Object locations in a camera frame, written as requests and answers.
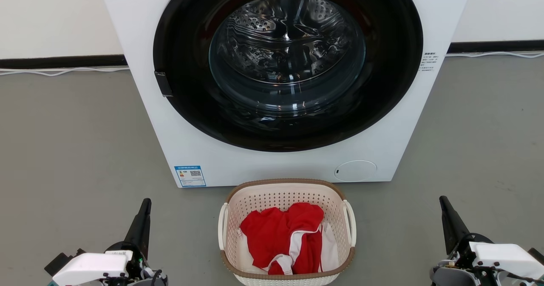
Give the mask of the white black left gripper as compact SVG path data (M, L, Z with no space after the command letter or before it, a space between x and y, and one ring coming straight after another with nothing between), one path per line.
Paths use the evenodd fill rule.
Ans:
M147 280L151 207L151 199L143 199L124 242L103 253L79 249L76 256L59 255L53 261L53 285L135 286Z

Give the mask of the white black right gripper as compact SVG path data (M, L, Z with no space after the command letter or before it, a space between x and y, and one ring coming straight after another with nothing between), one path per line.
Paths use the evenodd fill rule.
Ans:
M474 272L506 272L513 278L542 278L543 255L516 244L496 244L486 236L469 234L458 212L446 196L439 197L446 253L455 249L455 266Z

